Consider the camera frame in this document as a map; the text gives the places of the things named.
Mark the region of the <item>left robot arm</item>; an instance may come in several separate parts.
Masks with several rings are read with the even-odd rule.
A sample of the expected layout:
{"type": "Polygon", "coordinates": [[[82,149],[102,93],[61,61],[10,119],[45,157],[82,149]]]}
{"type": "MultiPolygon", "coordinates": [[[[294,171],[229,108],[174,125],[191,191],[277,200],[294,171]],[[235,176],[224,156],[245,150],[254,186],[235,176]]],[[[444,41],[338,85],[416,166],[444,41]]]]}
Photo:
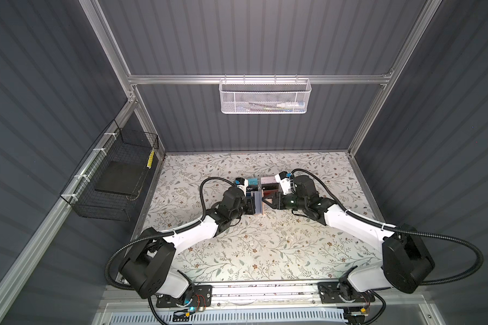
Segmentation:
{"type": "Polygon", "coordinates": [[[139,242],[127,247],[118,272],[143,299],[165,295],[187,306],[194,295],[195,285],[181,271],[173,271],[175,257],[196,244],[215,238],[227,231],[234,220],[256,213],[255,200],[237,187],[230,187],[219,203],[183,227],[169,232],[148,228],[139,242]]]}

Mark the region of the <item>clear acrylic card holder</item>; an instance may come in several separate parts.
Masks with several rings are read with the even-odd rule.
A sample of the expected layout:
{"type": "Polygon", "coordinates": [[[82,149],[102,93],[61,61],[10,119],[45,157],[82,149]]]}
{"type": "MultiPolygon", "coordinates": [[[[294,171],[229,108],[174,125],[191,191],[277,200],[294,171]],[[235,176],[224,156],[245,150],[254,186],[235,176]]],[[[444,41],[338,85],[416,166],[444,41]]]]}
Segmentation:
{"type": "Polygon", "coordinates": [[[270,194],[280,190],[279,182],[275,176],[266,176],[259,178],[242,178],[235,179],[235,185],[241,189],[246,196],[253,196],[256,193],[270,194]]]}

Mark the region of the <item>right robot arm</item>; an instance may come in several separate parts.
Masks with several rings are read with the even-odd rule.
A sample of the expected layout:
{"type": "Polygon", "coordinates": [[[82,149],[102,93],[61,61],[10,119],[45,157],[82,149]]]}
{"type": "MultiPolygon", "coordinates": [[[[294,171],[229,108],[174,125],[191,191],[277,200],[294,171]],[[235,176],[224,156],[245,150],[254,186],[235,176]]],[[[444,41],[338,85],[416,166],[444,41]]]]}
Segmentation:
{"type": "Polygon", "coordinates": [[[275,179],[278,190],[262,199],[270,208],[299,211],[315,222],[354,236],[381,254],[380,262],[353,266],[339,278],[336,291],[346,302],[376,289],[395,288],[413,293],[435,268],[423,240],[409,233],[411,226],[404,226],[404,232],[398,233],[391,231],[389,225],[363,219],[336,199],[321,196],[307,175],[293,177],[282,173],[275,179]]]}

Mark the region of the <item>pink leather card wallet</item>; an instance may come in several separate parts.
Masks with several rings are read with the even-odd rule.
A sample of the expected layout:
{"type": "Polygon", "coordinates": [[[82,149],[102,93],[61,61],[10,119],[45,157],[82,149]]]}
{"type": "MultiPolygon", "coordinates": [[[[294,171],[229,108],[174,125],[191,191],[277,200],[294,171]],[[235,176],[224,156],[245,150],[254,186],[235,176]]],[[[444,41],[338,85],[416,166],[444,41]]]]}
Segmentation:
{"type": "Polygon", "coordinates": [[[255,204],[255,215],[262,215],[264,213],[264,203],[263,199],[263,190],[253,191],[252,192],[253,201],[255,204]]]}

